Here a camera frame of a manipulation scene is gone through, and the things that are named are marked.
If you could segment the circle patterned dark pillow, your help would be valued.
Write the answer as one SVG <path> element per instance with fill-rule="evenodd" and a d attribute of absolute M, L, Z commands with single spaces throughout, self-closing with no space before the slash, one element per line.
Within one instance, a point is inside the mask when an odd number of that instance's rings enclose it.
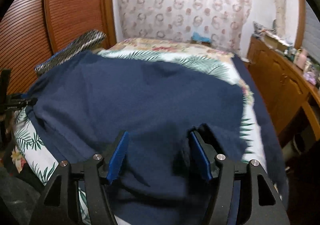
<path fill-rule="evenodd" d="M 106 35 L 99 30 L 91 30 L 69 43 L 64 49 L 55 53 L 50 59 L 46 60 L 35 67 L 35 73 L 39 77 L 55 66 L 70 60 L 80 52 L 91 50 L 100 45 L 106 38 Z"/>

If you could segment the wooden louvered wardrobe door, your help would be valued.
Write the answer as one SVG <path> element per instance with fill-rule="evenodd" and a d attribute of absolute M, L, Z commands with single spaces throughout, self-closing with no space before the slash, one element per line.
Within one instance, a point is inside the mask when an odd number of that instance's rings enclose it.
<path fill-rule="evenodd" d="M 35 66 L 90 31 L 116 43 L 112 0 L 14 0 L 1 21 L 1 68 L 11 70 L 8 93 L 22 93 L 36 80 Z"/>

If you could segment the wooden sideboard cabinet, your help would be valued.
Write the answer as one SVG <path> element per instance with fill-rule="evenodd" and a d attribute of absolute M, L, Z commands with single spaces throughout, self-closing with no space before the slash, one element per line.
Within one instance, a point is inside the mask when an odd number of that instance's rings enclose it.
<path fill-rule="evenodd" d="M 279 135 L 302 110 L 319 140 L 319 89 L 302 70 L 282 54 L 252 37 L 248 49 L 249 73 L 257 86 Z"/>

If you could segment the purple small object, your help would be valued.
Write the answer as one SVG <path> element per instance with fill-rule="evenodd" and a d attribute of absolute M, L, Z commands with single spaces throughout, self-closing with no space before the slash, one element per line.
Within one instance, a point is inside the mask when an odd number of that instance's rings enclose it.
<path fill-rule="evenodd" d="M 310 84 L 312 84 L 313 86 L 316 86 L 317 84 L 317 77 L 316 75 L 309 71 L 309 72 L 304 72 L 303 74 L 304 79 L 309 82 Z"/>

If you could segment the pink bottle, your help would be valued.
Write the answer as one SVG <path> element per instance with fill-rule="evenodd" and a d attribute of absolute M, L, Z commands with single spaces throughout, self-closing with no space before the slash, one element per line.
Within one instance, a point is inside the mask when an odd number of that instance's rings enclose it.
<path fill-rule="evenodd" d="M 296 61 L 296 66 L 298 66 L 301 70 L 304 70 L 307 57 L 308 52 L 306 51 L 306 49 L 299 49 L 299 55 Z"/>

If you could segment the cardboard box on sideboard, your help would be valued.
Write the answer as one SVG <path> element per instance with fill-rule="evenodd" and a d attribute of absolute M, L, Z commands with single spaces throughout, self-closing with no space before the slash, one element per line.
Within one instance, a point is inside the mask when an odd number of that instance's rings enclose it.
<path fill-rule="evenodd" d="M 263 37 L 263 41 L 269 48 L 279 50 L 281 52 L 284 52 L 290 47 L 289 43 L 275 35 L 265 34 Z"/>

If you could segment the grey window roller shutter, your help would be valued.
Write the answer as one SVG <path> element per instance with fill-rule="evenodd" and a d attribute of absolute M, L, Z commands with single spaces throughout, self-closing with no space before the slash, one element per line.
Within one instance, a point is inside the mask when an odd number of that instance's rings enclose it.
<path fill-rule="evenodd" d="M 319 64 L 320 61 L 320 23 L 312 8 L 305 1 L 305 29 L 302 47 Z"/>

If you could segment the floral bed sheet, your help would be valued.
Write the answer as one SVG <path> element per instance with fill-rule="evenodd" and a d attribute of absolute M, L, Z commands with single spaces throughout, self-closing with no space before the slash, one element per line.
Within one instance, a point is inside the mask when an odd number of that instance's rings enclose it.
<path fill-rule="evenodd" d="M 268 173 L 283 204 L 287 205 L 289 186 L 281 147 L 262 96 L 237 55 L 200 44 L 143 38 L 124 40 L 100 54 L 110 58 L 176 63 L 240 87 L 244 101 L 240 138 L 247 143 L 241 160 L 257 159 Z"/>

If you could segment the blue tissue box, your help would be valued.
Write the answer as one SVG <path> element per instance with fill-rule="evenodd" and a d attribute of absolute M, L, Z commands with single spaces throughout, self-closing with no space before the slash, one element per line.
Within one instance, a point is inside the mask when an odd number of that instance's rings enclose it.
<path fill-rule="evenodd" d="M 203 37 L 201 36 L 199 33 L 194 32 L 192 37 L 191 37 L 191 41 L 193 43 L 198 43 L 198 44 L 206 44 L 206 45 L 211 45 L 211 40 L 210 38 L 207 37 Z"/>

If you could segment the circle patterned sheer curtain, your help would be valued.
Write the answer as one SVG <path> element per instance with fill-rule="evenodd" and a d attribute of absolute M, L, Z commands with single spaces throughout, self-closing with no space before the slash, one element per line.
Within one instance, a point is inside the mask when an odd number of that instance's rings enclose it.
<path fill-rule="evenodd" d="M 118 0 L 125 38 L 188 42 L 194 33 L 214 47 L 238 50 L 252 0 Z"/>

